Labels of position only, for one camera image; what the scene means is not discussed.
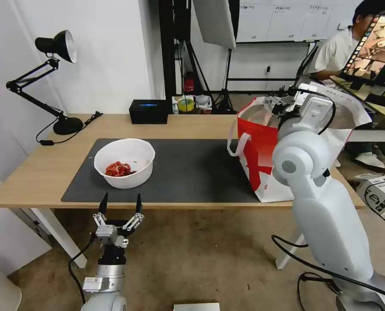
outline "white shirt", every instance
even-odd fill
[[[351,29],[342,30],[328,40],[316,51],[308,68],[308,73],[322,70],[341,71],[347,64],[359,41],[352,37]]]

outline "wooden table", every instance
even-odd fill
[[[90,115],[73,115],[87,120]],[[30,208],[73,257],[79,252],[50,209],[98,208],[98,202],[61,202],[61,197],[89,150],[98,138],[149,138],[149,139],[227,139],[235,115],[170,115],[167,125],[132,125],[129,115],[103,115],[66,143],[39,146],[0,187],[1,208]],[[51,139],[60,140],[55,134]],[[357,208],[365,205],[336,169],[332,176],[341,181]],[[135,203],[110,203],[115,209],[133,208]],[[146,209],[290,209],[292,202],[277,203],[154,203],[144,202]],[[86,259],[80,256],[76,263],[84,267]]]
[[[366,101],[369,93],[371,93],[371,86],[363,85],[360,90],[353,90],[350,88],[351,82],[348,82],[340,77],[332,76],[331,80],[336,83],[345,92],[351,94],[353,97],[360,100],[366,107],[377,112],[385,118],[385,107],[376,105]],[[385,130],[357,130],[354,131],[350,137],[351,142],[385,142]]]

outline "bag handle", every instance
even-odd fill
[[[230,131],[228,133],[228,138],[227,138],[227,151],[230,154],[230,156],[237,157],[241,155],[244,151],[244,147],[246,146],[246,143],[249,139],[251,139],[251,136],[247,133],[243,133],[243,135],[240,137],[239,144],[237,145],[236,152],[233,152],[231,150],[231,141],[233,138],[233,132],[234,128],[236,126],[237,120],[233,122],[233,124],[230,127]]]

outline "black box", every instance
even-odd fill
[[[129,108],[132,124],[167,124],[167,106],[165,100],[134,99]]]

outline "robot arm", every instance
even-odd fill
[[[328,99],[310,95],[301,116],[283,123],[273,152],[273,174],[291,188],[292,213],[319,265],[385,291],[385,277],[372,267],[366,232],[348,191],[330,176],[330,150],[317,134],[331,106]],[[363,310],[369,301],[385,310],[384,295],[338,278],[334,281],[343,292],[337,297],[339,310]]]
[[[99,206],[99,212],[93,214],[98,226],[96,237],[101,242],[104,253],[98,260],[98,271],[95,277],[86,277],[83,290],[92,293],[89,301],[81,311],[115,311],[126,310],[126,299],[120,295],[125,278],[125,249],[129,244],[128,237],[144,220],[142,214],[141,195],[138,194],[136,213],[129,221],[107,220],[107,193]]]

